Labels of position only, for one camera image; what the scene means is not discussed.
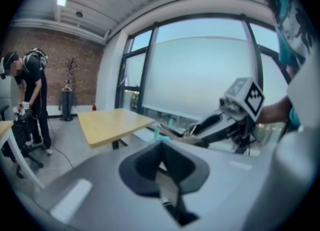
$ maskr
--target black t-shirt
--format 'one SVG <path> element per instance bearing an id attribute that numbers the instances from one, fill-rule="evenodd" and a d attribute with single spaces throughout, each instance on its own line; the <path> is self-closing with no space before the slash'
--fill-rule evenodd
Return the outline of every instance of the black t-shirt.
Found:
<path id="1" fill-rule="evenodd" d="M 26 83 L 26 90 L 33 91 L 36 87 L 36 82 L 41 78 L 40 62 L 36 57 L 31 55 L 28 61 L 26 58 L 23 63 L 24 67 L 22 69 L 22 74 L 20 76 L 15 76 L 14 79 L 18 85 L 20 85 L 22 80 L 24 80 Z"/>

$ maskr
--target black pants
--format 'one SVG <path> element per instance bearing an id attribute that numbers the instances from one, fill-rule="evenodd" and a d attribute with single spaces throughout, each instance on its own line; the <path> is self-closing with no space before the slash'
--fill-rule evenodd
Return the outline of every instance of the black pants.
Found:
<path id="1" fill-rule="evenodd" d="M 48 113 L 47 113 L 47 79 L 44 71 L 41 71 L 41 90 L 36 97 L 33 106 L 32 106 L 32 116 L 30 122 L 34 122 L 35 129 L 32 132 L 32 137 L 34 143 L 41 142 L 41 137 L 38 129 L 38 122 L 41 129 L 41 135 L 43 138 L 43 144 L 46 149 L 51 147 L 51 139 L 49 135 L 48 128 Z M 29 88 L 28 85 L 26 87 L 24 101 L 29 102 L 32 93 L 34 92 L 34 88 Z"/>

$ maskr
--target person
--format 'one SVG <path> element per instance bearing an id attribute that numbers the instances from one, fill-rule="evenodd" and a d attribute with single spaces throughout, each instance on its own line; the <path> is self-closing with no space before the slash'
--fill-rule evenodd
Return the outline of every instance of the person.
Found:
<path id="1" fill-rule="evenodd" d="M 20 109 L 20 104 L 23 101 L 29 103 L 32 109 L 31 122 L 35 122 L 35 127 L 39 126 L 41 130 L 40 137 L 39 129 L 34 129 L 32 132 L 33 143 L 44 145 L 48 155 L 53 153 L 51 149 L 51 139 L 48 128 L 48 113 L 47 113 L 47 80 L 44 70 L 41 68 L 40 61 L 33 55 L 28 59 L 22 59 L 16 52 L 10 51 L 3 59 L 4 71 L 7 76 L 13 76 L 18 84 L 18 102 L 17 107 Z"/>
<path id="2" fill-rule="evenodd" d="M 279 41 L 279 61 L 291 77 L 307 59 L 319 50 L 318 37 L 308 15 L 298 0 L 265 0 L 274 18 Z M 290 120 L 289 129 L 300 126 L 298 115 L 288 96 L 273 105 L 264 106 L 257 123 L 270 124 Z"/>

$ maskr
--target backpack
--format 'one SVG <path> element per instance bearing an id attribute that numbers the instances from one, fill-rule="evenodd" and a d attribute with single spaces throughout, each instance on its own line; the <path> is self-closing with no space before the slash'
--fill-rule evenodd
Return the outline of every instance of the backpack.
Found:
<path id="1" fill-rule="evenodd" d="M 40 62 L 40 70 L 44 70 L 48 64 L 48 56 L 39 48 L 33 48 L 29 50 L 23 57 L 23 69 L 30 73 L 26 67 L 25 63 L 29 61 L 30 56 L 34 56 Z"/>

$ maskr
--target white table leg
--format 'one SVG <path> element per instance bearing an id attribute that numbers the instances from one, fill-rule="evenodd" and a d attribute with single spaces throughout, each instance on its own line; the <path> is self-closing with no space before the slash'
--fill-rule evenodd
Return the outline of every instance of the white table leg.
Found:
<path id="1" fill-rule="evenodd" d="M 11 151 L 16 159 L 16 161 L 19 163 L 21 169 L 24 171 L 24 173 L 27 175 L 27 177 L 32 180 L 34 184 L 38 186 L 40 189 L 44 189 L 45 186 L 41 183 L 41 181 L 37 178 L 37 176 L 34 174 L 34 172 L 30 169 L 29 165 L 27 164 L 25 158 L 20 152 L 20 149 L 18 147 L 18 144 L 16 142 L 16 139 L 14 137 L 14 133 L 12 132 L 12 129 L 8 130 L 5 135 L 0 139 L 0 148 L 2 148 L 3 144 L 8 141 L 9 146 L 11 148 Z"/>

